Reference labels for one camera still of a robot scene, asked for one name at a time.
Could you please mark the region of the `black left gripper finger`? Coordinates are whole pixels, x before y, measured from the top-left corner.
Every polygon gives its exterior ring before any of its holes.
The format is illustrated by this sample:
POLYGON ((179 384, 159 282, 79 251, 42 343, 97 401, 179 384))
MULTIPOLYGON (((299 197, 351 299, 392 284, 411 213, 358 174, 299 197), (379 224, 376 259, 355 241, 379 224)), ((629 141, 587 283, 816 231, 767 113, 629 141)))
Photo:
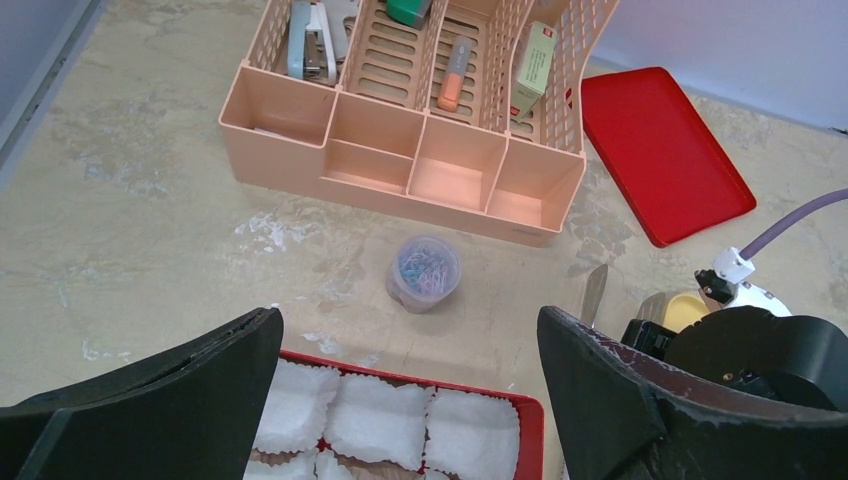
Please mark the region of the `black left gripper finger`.
POLYGON ((194 340, 1 411, 5 479, 239 479, 284 320, 258 308, 194 340))

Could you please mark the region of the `clear paperclip jar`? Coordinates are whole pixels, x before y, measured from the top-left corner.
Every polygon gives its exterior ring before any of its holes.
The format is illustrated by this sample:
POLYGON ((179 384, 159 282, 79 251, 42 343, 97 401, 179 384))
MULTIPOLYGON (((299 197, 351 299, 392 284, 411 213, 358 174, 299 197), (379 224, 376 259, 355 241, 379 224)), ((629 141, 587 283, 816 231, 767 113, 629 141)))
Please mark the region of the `clear paperclip jar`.
POLYGON ((407 239, 392 257, 385 287, 408 312, 420 314, 445 300, 461 273, 459 256, 446 240, 419 235, 407 239))

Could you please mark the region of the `yellow tray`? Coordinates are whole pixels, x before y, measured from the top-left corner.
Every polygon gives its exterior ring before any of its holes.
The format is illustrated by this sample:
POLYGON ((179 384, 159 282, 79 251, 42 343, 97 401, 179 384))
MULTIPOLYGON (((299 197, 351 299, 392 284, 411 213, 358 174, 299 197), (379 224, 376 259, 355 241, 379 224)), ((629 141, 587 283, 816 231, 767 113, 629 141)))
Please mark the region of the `yellow tray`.
POLYGON ((709 313, 708 307, 699 296, 680 293, 674 295, 667 302, 661 325, 679 333, 686 327, 700 321, 709 313))

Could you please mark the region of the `grey stapler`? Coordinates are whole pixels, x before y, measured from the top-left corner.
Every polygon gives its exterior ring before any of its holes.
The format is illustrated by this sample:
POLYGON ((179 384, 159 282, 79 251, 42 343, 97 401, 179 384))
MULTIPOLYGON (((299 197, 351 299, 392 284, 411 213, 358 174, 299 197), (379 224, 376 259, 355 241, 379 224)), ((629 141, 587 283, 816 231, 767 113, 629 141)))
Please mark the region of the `grey stapler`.
POLYGON ((338 80, 329 19, 322 3, 293 1, 288 26, 287 74, 334 86, 338 80))

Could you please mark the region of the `pink plastic desk organizer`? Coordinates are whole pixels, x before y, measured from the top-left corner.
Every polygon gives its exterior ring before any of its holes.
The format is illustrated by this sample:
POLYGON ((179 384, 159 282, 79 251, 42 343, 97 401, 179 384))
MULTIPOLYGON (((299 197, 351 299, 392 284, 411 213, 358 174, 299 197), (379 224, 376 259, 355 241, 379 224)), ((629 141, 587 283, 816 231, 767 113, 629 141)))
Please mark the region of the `pink plastic desk organizer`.
POLYGON ((581 81, 614 1, 432 1, 421 30, 360 1, 334 86, 287 74, 293 1, 271 1, 218 118, 243 183, 542 246, 586 170, 581 81), (545 93, 510 117, 534 21, 558 35, 545 93), (456 112, 437 107, 457 35, 472 39, 456 112))

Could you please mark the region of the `green eraser block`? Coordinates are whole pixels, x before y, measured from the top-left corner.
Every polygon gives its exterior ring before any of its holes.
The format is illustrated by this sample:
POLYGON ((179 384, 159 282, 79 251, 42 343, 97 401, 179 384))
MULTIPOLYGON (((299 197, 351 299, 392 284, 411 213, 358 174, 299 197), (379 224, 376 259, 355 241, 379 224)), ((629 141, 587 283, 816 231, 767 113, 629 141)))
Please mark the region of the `green eraser block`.
POLYGON ((387 0, 386 14, 402 25, 421 30, 431 5, 432 0, 387 0))

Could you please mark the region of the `green small carton box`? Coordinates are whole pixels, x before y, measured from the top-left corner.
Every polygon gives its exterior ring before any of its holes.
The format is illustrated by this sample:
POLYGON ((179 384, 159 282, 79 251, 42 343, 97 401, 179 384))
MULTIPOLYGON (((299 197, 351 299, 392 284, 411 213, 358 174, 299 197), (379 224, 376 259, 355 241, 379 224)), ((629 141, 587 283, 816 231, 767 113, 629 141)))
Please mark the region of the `green small carton box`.
POLYGON ((518 41, 513 61, 510 117, 522 121, 545 93, 557 44, 556 30, 543 22, 531 22, 518 41))

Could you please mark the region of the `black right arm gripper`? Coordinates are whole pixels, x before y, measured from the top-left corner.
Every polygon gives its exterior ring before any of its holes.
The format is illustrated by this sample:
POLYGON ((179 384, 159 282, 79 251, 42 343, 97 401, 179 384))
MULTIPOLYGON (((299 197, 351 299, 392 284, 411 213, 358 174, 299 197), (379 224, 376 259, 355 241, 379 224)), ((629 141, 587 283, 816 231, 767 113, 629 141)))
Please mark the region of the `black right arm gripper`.
POLYGON ((843 479, 847 336, 733 307, 620 341, 546 306, 541 364, 573 479, 843 479))

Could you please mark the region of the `red flat lid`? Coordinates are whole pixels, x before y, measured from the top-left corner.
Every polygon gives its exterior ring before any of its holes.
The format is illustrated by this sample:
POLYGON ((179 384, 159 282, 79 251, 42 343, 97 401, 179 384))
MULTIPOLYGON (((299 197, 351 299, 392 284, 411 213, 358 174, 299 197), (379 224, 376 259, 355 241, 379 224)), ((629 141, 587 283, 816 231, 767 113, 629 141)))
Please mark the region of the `red flat lid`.
POLYGON ((581 101, 589 141, 655 247, 756 208, 743 176, 667 70, 585 79, 581 101))

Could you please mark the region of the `red chocolate box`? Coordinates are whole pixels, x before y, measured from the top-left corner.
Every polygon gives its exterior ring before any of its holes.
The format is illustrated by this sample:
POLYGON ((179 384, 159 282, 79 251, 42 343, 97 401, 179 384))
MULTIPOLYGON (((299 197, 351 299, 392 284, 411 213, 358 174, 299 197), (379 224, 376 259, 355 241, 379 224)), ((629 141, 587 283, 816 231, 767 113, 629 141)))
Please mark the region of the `red chocolate box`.
POLYGON ((532 397, 283 351, 246 479, 541 479, 532 397))

